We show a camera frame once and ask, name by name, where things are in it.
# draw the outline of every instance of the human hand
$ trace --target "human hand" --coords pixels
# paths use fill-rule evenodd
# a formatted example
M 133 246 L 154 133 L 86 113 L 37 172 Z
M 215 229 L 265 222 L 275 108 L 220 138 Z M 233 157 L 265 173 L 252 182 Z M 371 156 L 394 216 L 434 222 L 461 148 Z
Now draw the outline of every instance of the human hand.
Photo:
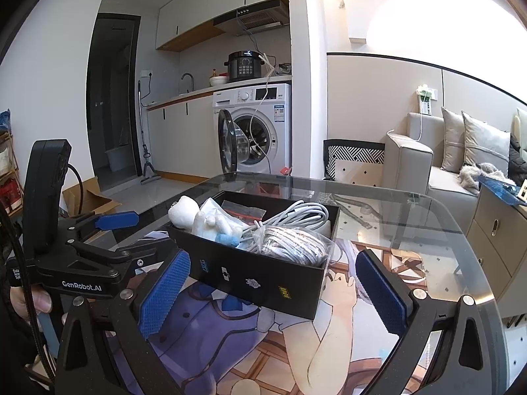
M 349 281 L 346 282 L 346 275 L 343 273 L 335 273 L 329 270 L 329 274 L 331 277 L 327 276 L 322 300 L 331 306 L 355 306 L 355 303 L 357 303 L 355 278 L 351 276 Z
M 51 297 L 48 292 L 40 285 L 31 285 L 31 293 L 33 294 L 33 303 L 37 313 L 50 313 L 52 304 Z M 26 300 L 24 298 L 24 291 L 21 286 L 11 287 L 10 291 L 11 304 L 18 316 L 23 320 L 29 321 L 27 314 Z

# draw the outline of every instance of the doorway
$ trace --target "doorway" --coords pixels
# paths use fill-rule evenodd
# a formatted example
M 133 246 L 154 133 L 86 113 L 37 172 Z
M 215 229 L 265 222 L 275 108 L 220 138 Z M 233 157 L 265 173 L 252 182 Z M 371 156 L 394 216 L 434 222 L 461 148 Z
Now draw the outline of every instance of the doorway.
M 86 80 L 86 121 L 101 191 L 142 175 L 135 122 L 135 53 L 140 16 L 100 13 Z

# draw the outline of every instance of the range hood vent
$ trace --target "range hood vent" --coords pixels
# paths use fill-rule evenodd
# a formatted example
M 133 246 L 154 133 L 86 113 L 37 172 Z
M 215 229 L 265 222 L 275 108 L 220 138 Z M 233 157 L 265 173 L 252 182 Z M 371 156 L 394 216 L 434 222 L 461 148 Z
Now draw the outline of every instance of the range hood vent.
M 259 33 L 289 25 L 289 8 L 281 0 L 269 0 L 252 6 L 241 7 L 214 19 L 216 28 L 235 36 L 245 31 Z

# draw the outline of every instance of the mop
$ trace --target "mop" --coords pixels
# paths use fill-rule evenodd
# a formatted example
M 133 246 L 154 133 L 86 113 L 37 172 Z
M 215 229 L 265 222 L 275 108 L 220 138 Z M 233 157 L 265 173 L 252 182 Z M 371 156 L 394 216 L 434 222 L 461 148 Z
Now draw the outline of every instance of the mop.
M 141 82 L 138 81 L 138 93 L 139 93 L 139 121 L 141 123 L 141 138 L 143 139 L 143 157 L 144 157 L 144 168 L 143 168 L 143 176 L 144 178 L 141 180 L 141 184 L 147 184 L 151 183 L 152 181 L 155 181 L 157 179 L 161 179 L 161 177 L 157 174 L 157 172 L 154 169 L 154 166 L 150 163 L 150 157 L 152 156 L 149 151 L 146 144 L 146 141 L 144 140 L 144 129 L 143 129 L 143 111 L 142 107 L 143 104 L 141 103 Z M 147 169 L 150 168 L 152 171 L 151 176 L 147 176 Z

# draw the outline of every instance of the blue gripper pad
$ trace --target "blue gripper pad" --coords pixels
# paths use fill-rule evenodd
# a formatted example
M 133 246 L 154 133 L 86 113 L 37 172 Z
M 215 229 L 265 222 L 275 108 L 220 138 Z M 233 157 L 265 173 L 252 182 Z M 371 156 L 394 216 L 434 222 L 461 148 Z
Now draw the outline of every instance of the blue gripper pad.
M 159 332 L 190 274 L 190 257 L 181 250 L 158 279 L 139 312 L 139 331 L 146 340 Z
M 406 330 L 406 306 L 364 252 L 357 255 L 355 271 L 360 283 L 390 334 Z
M 139 215 L 135 212 L 120 212 L 118 214 L 101 215 L 96 221 L 96 228 L 102 231 L 117 228 L 134 227 L 139 222 Z

